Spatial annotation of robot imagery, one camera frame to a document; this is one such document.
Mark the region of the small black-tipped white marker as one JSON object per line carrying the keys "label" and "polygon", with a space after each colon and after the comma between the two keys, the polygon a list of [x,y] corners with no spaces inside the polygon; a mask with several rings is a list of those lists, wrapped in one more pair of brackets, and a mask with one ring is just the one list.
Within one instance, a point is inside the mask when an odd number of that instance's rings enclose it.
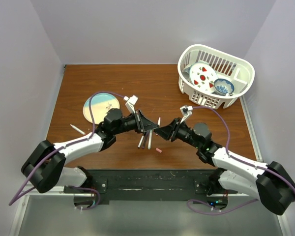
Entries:
{"label": "small black-tipped white marker", "polygon": [[140,138],[140,141],[139,141],[139,143],[138,143],[138,146],[137,146],[137,148],[140,148],[140,147],[141,147],[141,145],[142,145],[142,142],[143,142],[143,139],[144,139],[144,135],[143,135],[143,136],[141,136],[141,138]]}

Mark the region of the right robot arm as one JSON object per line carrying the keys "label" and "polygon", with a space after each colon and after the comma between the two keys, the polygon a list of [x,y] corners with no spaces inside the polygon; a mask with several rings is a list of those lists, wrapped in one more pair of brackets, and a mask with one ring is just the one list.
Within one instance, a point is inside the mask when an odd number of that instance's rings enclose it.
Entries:
{"label": "right robot arm", "polygon": [[176,118],[154,132],[164,140],[179,139],[195,147],[202,162],[217,168],[216,175],[209,181],[214,193],[225,189],[249,195],[276,215],[282,215],[295,202],[295,182],[280,163],[261,163],[230,152],[212,140],[205,123],[196,123],[190,128]]}

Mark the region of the white marker with green end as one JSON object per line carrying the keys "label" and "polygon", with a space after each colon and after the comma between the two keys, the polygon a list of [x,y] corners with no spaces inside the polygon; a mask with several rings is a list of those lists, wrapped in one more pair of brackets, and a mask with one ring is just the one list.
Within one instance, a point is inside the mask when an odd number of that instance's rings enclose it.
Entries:
{"label": "white marker with green end", "polygon": [[153,134],[153,131],[150,130],[149,131],[149,136],[148,136],[148,149],[151,149],[152,134]]}

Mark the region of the purple pen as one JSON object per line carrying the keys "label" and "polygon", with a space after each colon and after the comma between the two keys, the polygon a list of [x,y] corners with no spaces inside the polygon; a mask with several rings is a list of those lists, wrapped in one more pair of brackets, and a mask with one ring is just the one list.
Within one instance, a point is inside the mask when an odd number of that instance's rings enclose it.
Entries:
{"label": "purple pen", "polygon": [[143,139],[143,144],[142,144],[142,149],[145,148],[146,146],[146,143],[147,143],[147,140],[148,140],[148,137],[149,137],[149,132],[147,132],[144,136],[144,139]]}

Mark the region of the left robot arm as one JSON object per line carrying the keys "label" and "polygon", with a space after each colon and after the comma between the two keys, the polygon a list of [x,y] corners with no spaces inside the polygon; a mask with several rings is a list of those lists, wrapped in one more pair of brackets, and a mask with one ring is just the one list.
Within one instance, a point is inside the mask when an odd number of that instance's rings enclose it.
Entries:
{"label": "left robot arm", "polygon": [[159,125],[146,118],[140,110],[124,117],[120,109],[111,109],[94,132],[58,144],[41,141],[21,172],[39,193],[46,193],[56,186],[66,163],[108,149],[116,142],[117,134],[131,130],[145,134],[156,128]]}

